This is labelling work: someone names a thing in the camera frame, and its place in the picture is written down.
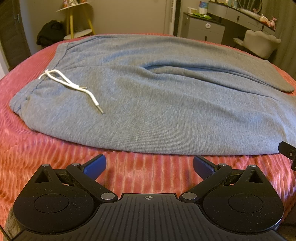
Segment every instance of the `crosshair symbol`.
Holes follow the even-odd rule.
[[[147,196],[147,197],[144,197],[144,198],[147,199],[147,200],[152,200],[154,197]]]

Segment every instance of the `triangular cutout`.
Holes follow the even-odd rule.
[[[252,171],[251,172],[251,177],[249,182],[251,183],[263,183],[263,181],[261,180],[261,178],[259,177],[258,173],[256,171]]]
[[[49,182],[49,178],[48,175],[46,175],[46,173],[44,172],[44,170],[39,174],[39,176],[37,177],[35,183],[45,183],[45,182]]]

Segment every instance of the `wooden table leg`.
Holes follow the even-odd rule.
[[[71,32],[71,39],[74,38],[74,29],[73,29],[73,8],[70,8],[70,32]]]
[[[87,14],[87,11],[86,11],[86,9],[85,9],[85,6],[82,5],[82,8],[83,8],[84,15],[85,15],[85,17],[86,17],[86,19],[87,19],[87,22],[89,23],[89,27],[90,27],[90,29],[92,30],[93,35],[95,35],[96,33],[94,32],[94,27],[92,26],[91,20],[90,20],[88,14]]]
[[[67,15],[66,15],[66,33],[67,35],[70,33],[70,15],[69,15],[69,9],[66,10]]]

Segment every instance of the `green item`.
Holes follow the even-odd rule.
[[[211,19],[212,17],[210,17],[209,15],[203,15],[201,13],[193,13],[195,16],[201,17],[201,18],[206,18],[206,19]]]

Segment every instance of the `black bag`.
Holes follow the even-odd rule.
[[[51,20],[42,27],[37,36],[36,44],[41,45],[42,47],[47,47],[64,40],[65,36],[66,33],[63,24],[56,20]]]

